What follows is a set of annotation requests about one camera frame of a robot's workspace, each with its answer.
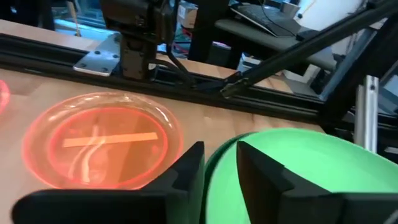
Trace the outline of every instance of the clear petri dish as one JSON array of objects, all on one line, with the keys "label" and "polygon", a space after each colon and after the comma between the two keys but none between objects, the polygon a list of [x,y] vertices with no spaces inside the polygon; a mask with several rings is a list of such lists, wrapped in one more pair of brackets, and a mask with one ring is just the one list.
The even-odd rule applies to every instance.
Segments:
[{"label": "clear petri dish", "polygon": [[131,93],[91,93],[40,115],[23,144],[26,166],[58,189],[139,189],[181,155],[164,106]]},{"label": "clear petri dish", "polygon": [[7,86],[7,83],[3,80],[0,80],[0,114],[4,111],[6,106],[10,100],[10,90]]}]

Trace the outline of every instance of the white wall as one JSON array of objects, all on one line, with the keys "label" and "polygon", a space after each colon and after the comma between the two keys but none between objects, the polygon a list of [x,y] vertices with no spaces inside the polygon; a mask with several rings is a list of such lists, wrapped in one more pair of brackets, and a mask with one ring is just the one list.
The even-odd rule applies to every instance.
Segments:
[{"label": "white wall", "polygon": [[[305,12],[302,19],[297,20],[300,25],[322,30],[337,21],[347,17],[349,13],[355,12],[362,0],[301,0],[299,13],[315,4]],[[333,53],[345,54],[348,45],[348,38],[332,45]]]}]

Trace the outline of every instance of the green bowl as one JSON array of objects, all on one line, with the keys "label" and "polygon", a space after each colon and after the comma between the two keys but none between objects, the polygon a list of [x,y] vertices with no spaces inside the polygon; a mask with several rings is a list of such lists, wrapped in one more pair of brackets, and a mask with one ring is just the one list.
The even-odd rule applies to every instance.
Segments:
[{"label": "green bowl", "polygon": [[[303,129],[271,129],[240,139],[330,192],[398,192],[398,166],[348,141]],[[236,142],[208,185],[206,223],[250,223],[239,186]]]}]

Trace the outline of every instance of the wooden surface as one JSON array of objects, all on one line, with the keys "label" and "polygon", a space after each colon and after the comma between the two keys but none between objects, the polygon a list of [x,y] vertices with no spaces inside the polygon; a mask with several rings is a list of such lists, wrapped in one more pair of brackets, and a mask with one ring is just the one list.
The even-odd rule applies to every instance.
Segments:
[{"label": "wooden surface", "polygon": [[[89,40],[52,31],[0,21],[0,32],[18,35],[57,45],[91,50],[98,45]],[[182,60],[191,71],[226,77],[234,71]],[[1,206],[0,223],[9,223],[9,211],[14,202],[25,194],[48,186],[38,181],[26,168],[21,157],[22,140],[35,118],[54,104],[82,94],[99,91],[115,91],[108,88],[45,78],[26,73],[0,70],[11,91],[10,102],[0,114],[0,176]],[[278,78],[259,83],[261,86],[289,92],[289,87]],[[210,106],[147,96],[168,108],[179,120],[183,131],[184,149],[196,141],[204,141],[208,158],[226,140],[242,133],[279,127],[295,127],[322,131],[319,126],[283,119],[242,113]]]}]

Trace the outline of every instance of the desk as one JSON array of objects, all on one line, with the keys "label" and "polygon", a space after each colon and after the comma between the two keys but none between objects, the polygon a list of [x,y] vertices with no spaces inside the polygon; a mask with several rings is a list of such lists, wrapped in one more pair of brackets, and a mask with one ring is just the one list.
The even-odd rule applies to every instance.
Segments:
[{"label": "desk", "polygon": [[[218,20],[215,24],[215,27],[229,34],[236,35],[244,39],[246,42],[249,41],[254,43],[255,46],[253,47],[253,51],[261,51],[261,53],[267,55],[270,54],[269,52],[267,52],[267,49],[271,49],[275,52],[282,52],[289,47],[299,43],[299,41],[297,41],[295,37],[274,37],[273,35],[261,31],[257,27],[246,25],[234,19]],[[242,42],[240,42],[239,44],[242,45],[244,50],[246,51],[246,44],[243,44]],[[331,47],[323,49],[320,52],[310,56],[308,59],[306,59],[306,62],[328,71],[334,70],[336,65],[336,61],[333,59]]]},{"label": "desk", "polygon": [[[0,21],[0,33],[18,35],[38,41],[92,50],[99,43],[94,40],[59,34],[54,31]],[[182,60],[192,72],[211,73],[225,77],[233,70],[204,63]],[[24,166],[21,144],[31,122],[47,108],[67,98],[98,91],[118,91],[73,83],[26,73],[0,70],[0,79],[10,88],[11,99],[0,115],[0,177],[2,185],[0,223],[10,223],[9,210],[14,202],[34,190],[46,189]],[[280,80],[266,80],[258,85],[289,91]],[[278,127],[296,127],[322,131],[319,126],[270,118],[255,114],[225,110],[182,101],[146,96],[166,106],[180,121],[184,148],[196,141],[204,141],[206,159],[226,140],[242,133]]]}]

